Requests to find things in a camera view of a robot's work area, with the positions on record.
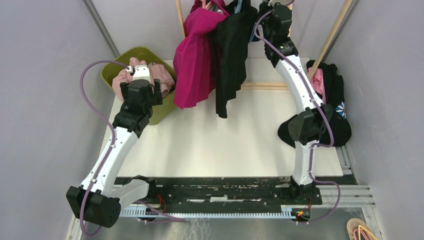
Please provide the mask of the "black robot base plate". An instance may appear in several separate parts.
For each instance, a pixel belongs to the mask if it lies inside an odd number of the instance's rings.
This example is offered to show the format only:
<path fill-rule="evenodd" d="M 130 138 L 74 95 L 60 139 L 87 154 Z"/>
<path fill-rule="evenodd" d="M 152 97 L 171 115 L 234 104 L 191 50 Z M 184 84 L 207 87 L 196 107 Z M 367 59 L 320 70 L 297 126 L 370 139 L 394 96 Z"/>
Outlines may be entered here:
<path fill-rule="evenodd" d="M 281 206 L 309 208 L 323 203 L 313 184 L 304 191 L 290 177 L 156 177 L 142 201 L 167 214 L 277 213 Z"/>

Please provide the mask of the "light blue hanger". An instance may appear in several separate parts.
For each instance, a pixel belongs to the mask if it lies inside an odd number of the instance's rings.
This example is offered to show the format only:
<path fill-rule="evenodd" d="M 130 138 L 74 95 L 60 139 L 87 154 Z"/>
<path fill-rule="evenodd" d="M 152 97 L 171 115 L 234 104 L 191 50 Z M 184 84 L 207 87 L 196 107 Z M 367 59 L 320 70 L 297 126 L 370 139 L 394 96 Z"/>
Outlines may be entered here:
<path fill-rule="evenodd" d="M 259 30 L 258 30 L 258 23 L 256 22 L 253 25 L 253 29 L 249 38 L 249 44 L 254 43 L 254 42 L 258 42 L 260 39 L 256 36 L 256 34 L 258 34 Z"/>

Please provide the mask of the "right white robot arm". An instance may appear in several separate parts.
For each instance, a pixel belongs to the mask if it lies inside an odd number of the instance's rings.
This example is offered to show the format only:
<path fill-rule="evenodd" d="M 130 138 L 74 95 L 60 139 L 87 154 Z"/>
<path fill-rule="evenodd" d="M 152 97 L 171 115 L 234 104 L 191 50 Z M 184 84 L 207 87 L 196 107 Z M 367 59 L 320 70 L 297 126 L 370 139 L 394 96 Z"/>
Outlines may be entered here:
<path fill-rule="evenodd" d="M 333 108 L 317 95 L 302 68 L 298 50 L 289 37 L 289 4 L 290 0 L 262 1 L 253 34 L 264 42 L 267 59 L 282 76 L 294 100 L 297 115 L 288 123 L 288 132 L 295 142 L 295 164 L 288 196 L 293 203 L 302 204 L 316 192 L 314 154 L 330 127 Z"/>

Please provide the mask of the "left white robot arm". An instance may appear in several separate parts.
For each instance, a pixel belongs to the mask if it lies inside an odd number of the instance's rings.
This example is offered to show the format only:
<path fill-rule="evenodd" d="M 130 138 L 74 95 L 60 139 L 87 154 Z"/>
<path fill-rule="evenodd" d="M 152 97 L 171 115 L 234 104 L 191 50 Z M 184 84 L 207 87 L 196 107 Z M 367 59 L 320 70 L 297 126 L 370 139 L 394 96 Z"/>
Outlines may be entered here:
<path fill-rule="evenodd" d="M 124 102 L 110 124 L 108 146 L 82 183 L 70 186 L 66 193 L 77 219 L 105 228 L 111 228 L 121 211 L 132 203 L 142 200 L 149 204 L 158 195 L 156 181 L 151 177 L 137 175 L 119 188 L 114 184 L 128 153 L 149 124 L 152 107 L 163 102 L 160 81 L 137 79 L 121 84 L 121 90 Z"/>

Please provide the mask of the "light pink dress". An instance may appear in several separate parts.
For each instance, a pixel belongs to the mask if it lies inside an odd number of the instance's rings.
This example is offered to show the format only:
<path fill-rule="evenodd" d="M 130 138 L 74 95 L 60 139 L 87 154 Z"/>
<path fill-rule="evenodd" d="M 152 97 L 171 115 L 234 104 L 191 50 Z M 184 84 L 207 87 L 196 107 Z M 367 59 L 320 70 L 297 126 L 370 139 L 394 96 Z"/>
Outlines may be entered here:
<path fill-rule="evenodd" d="M 131 57 L 129 59 L 129 65 L 133 68 L 138 65 L 146 65 L 149 69 L 151 83 L 153 83 L 154 80 L 160 81 L 161 94 L 163 98 L 170 93 L 175 85 L 173 77 L 163 64 L 155 62 L 147 63 L 145 60 L 138 60 L 136 57 Z M 120 101 L 124 101 L 120 84 L 131 83 L 132 81 L 133 76 L 131 76 L 126 69 L 121 70 L 112 80 L 112 89 Z"/>

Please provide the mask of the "grey-blue plastic hanger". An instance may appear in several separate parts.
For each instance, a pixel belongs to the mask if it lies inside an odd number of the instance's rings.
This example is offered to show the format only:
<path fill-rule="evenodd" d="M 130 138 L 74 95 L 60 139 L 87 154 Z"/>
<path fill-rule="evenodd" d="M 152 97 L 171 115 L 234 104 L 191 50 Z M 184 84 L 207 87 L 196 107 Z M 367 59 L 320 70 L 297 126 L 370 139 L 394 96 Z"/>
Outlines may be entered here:
<path fill-rule="evenodd" d="M 243 7 L 243 0 L 237 0 L 237 5 L 234 8 L 234 13 L 240 13 Z"/>

